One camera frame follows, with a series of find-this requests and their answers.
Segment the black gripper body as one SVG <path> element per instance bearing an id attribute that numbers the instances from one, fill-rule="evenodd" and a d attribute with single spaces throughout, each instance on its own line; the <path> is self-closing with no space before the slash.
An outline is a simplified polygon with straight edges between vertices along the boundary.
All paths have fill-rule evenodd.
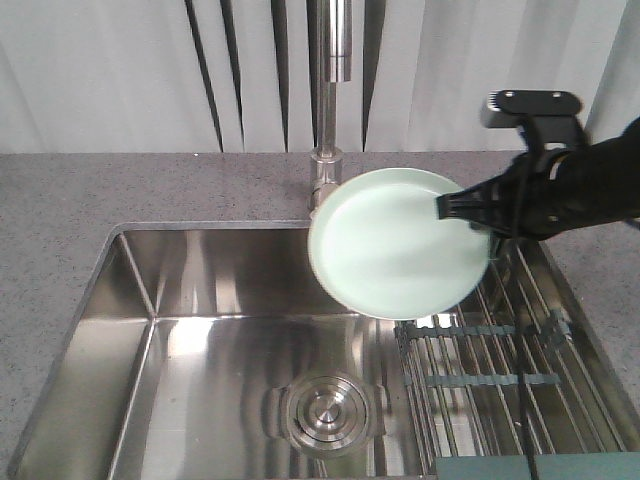
<path id="1" fill-rule="evenodd" d="M 503 238 L 546 240 L 575 228 L 572 212 L 561 204 L 563 189 L 555 175 L 572 153 L 553 149 L 541 155 L 517 155 L 504 173 L 483 182 L 477 194 L 482 207 L 471 223 Z"/>

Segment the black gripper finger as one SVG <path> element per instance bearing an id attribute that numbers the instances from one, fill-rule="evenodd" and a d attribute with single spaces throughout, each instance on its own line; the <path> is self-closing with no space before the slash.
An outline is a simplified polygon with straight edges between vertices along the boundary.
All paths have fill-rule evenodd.
<path id="1" fill-rule="evenodd" d="M 493 187 L 485 184 L 443 194 L 436 199 L 436 207 L 439 219 L 494 221 L 500 218 Z"/>

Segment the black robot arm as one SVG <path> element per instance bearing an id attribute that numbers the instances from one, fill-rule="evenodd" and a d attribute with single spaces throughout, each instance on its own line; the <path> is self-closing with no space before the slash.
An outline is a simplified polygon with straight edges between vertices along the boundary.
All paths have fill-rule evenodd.
<path id="1" fill-rule="evenodd" d="M 515 157 L 502 174 L 436 200 L 440 219 L 459 219 L 502 238 L 546 240 L 639 216 L 639 121 L 579 150 Z"/>

